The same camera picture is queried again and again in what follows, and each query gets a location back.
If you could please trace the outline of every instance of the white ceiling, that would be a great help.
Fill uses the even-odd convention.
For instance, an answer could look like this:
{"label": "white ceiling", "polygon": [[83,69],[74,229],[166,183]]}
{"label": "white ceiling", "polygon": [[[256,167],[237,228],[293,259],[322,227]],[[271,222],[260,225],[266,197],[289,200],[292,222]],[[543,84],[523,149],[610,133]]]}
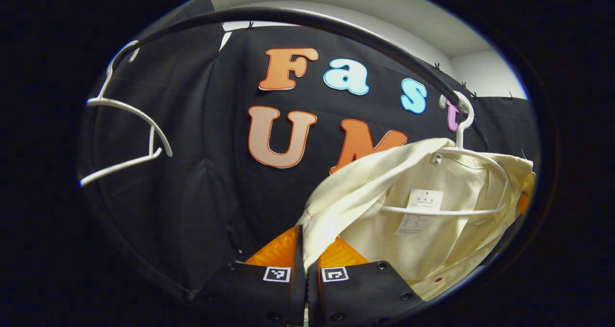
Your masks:
{"label": "white ceiling", "polygon": [[[216,10],[275,0],[211,0]],[[492,47],[473,29],[428,0],[286,0],[310,1],[371,15],[430,43],[449,58]]]}

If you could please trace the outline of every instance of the orange letter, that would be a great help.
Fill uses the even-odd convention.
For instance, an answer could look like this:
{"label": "orange letter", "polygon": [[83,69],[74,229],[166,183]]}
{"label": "orange letter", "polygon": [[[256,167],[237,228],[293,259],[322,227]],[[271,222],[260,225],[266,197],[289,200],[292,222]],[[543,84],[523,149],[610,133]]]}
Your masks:
{"label": "orange letter", "polygon": [[342,128],[344,128],[346,132],[344,147],[342,147],[338,165],[332,167],[329,174],[334,174],[355,159],[403,145],[408,140],[408,137],[406,137],[404,133],[391,130],[386,133],[382,140],[380,140],[380,143],[374,147],[374,143],[371,141],[371,134],[369,134],[369,127],[365,122],[355,119],[345,119],[342,121]]}
{"label": "orange letter", "polygon": [[297,165],[306,148],[310,125],[316,123],[312,113],[293,111],[288,113],[288,119],[293,123],[290,133],[290,145],[284,154],[275,153],[270,149],[269,140],[274,119],[278,119],[280,111],[266,106],[252,106],[248,113],[252,117],[248,149],[254,159],[270,167],[289,168]]}
{"label": "orange letter", "polygon": [[[267,77],[258,85],[264,91],[293,89],[296,83],[288,78],[290,71],[301,77],[308,68],[308,62],[303,57],[310,61],[318,60],[318,52],[313,48],[272,48],[266,53],[270,57]],[[303,57],[293,61],[293,56]]]}

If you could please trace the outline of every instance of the white plastic hanger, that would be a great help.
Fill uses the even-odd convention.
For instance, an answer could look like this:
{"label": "white plastic hanger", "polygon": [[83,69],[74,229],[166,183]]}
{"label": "white plastic hanger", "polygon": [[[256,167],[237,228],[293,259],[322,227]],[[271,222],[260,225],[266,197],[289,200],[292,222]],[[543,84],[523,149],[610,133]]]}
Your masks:
{"label": "white plastic hanger", "polygon": [[[113,99],[107,99],[107,98],[103,97],[103,95],[105,93],[105,89],[107,88],[107,85],[109,84],[109,81],[111,80],[111,76],[113,74],[113,65],[115,63],[115,60],[116,60],[117,56],[119,56],[121,53],[123,53],[125,50],[129,49],[130,47],[132,47],[136,43],[137,43],[136,40],[127,43],[127,45],[125,45],[113,57],[113,59],[109,63],[109,66],[107,67],[106,79],[105,79],[105,82],[104,82],[102,88],[100,89],[98,97],[93,97],[91,99],[88,99],[87,102],[86,102],[86,106],[111,106],[112,108],[123,109],[125,111],[130,112],[130,113],[134,113],[135,115],[138,115],[139,117],[144,119],[146,122],[148,122],[149,125],[151,125],[151,128],[149,129],[149,154],[147,154],[147,156],[136,158],[136,159],[132,159],[132,160],[128,160],[128,161],[125,161],[123,163],[112,165],[110,167],[103,168],[103,169],[98,170],[98,171],[96,171],[96,172],[94,172],[92,174],[89,174],[88,176],[86,176],[85,178],[83,178],[83,179],[81,179],[79,181],[79,183],[80,183],[80,185],[82,187],[87,185],[88,183],[90,183],[92,181],[98,180],[98,178],[106,176],[107,174],[110,174],[110,173],[113,173],[113,172],[117,172],[117,171],[123,170],[123,169],[125,169],[127,167],[131,167],[133,165],[144,163],[145,161],[149,161],[149,160],[158,158],[158,156],[160,156],[160,153],[162,152],[162,148],[158,148],[154,152],[154,132],[158,133],[158,136],[160,136],[160,140],[162,141],[162,145],[164,146],[164,150],[167,153],[167,156],[173,157],[173,152],[171,151],[171,145],[169,145],[169,141],[167,140],[167,137],[164,136],[164,133],[162,132],[160,127],[158,127],[158,125],[156,124],[156,122],[152,118],[150,118],[148,115],[146,115],[143,111],[138,110],[136,108],[133,108],[129,104],[125,104],[125,103],[123,103],[121,101],[117,101],[117,100],[113,100]],[[134,51],[134,53],[130,57],[129,62],[132,62],[135,59],[135,57],[136,57],[136,55],[138,53],[138,50],[139,49],[137,48]]]}
{"label": "white plastic hanger", "polygon": [[[509,190],[511,186],[510,176],[504,170],[504,168],[501,167],[501,165],[499,165],[496,161],[494,161],[490,157],[487,157],[481,153],[477,153],[472,150],[463,148],[463,132],[465,129],[469,128],[472,125],[472,122],[474,121],[474,109],[472,108],[472,104],[470,104],[470,101],[467,99],[467,97],[465,97],[465,95],[459,93],[458,91],[455,91],[455,93],[459,96],[459,103],[461,105],[465,104],[465,106],[468,109],[467,119],[463,121],[462,123],[460,123],[459,127],[457,128],[457,142],[455,143],[455,147],[441,148],[437,152],[437,154],[440,154],[440,155],[442,154],[456,154],[456,155],[462,154],[464,156],[470,156],[470,157],[480,158],[480,159],[485,160],[490,166],[492,166],[496,170],[497,173],[500,174],[501,178],[505,179],[504,188],[502,189],[502,195],[499,198],[498,206],[496,207],[496,209],[483,209],[483,210],[477,210],[477,211],[436,211],[436,210],[415,211],[415,210],[408,209],[408,208],[383,206],[380,209],[380,211],[406,213],[406,214],[411,214],[411,215],[471,216],[471,215],[485,215],[485,214],[490,214],[490,213],[499,213],[504,209],[505,207],[505,204],[503,204],[504,196],[506,194],[506,191]],[[440,96],[440,107],[441,108],[446,107],[446,98],[444,98],[444,96]]]}

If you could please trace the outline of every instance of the light blue letter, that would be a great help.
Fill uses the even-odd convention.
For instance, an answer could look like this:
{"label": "light blue letter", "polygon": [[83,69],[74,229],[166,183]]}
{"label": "light blue letter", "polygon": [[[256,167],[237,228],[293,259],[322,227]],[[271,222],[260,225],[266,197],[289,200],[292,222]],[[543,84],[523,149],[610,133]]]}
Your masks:
{"label": "light blue letter", "polygon": [[327,86],[339,90],[348,89],[350,93],[356,95],[364,95],[369,91],[366,83],[367,69],[363,64],[343,58],[332,60],[329,64],[334,69],[327,71],[323,76]]}
{"label": "light blue letter", "polygon": [[402,106],[413,113],[423,113],[425,110],[427,97],[427,89],[423,84],[411,79],[406,78],[402,81]]}

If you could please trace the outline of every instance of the clothing label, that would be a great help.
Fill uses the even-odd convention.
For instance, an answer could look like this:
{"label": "clothing label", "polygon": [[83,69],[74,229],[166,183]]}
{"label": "clothing label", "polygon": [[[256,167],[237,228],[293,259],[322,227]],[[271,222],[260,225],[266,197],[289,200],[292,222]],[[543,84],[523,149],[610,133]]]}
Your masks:
{"label": "clothing label", "polygon": [[[439,211],[444,194],[440,191],[426,191],[412,189],[408,200],[408,209],[421,213],[421,211]],[[400,222],[395,235],[413,235],[428,228],[435,216],[406,214]]]}

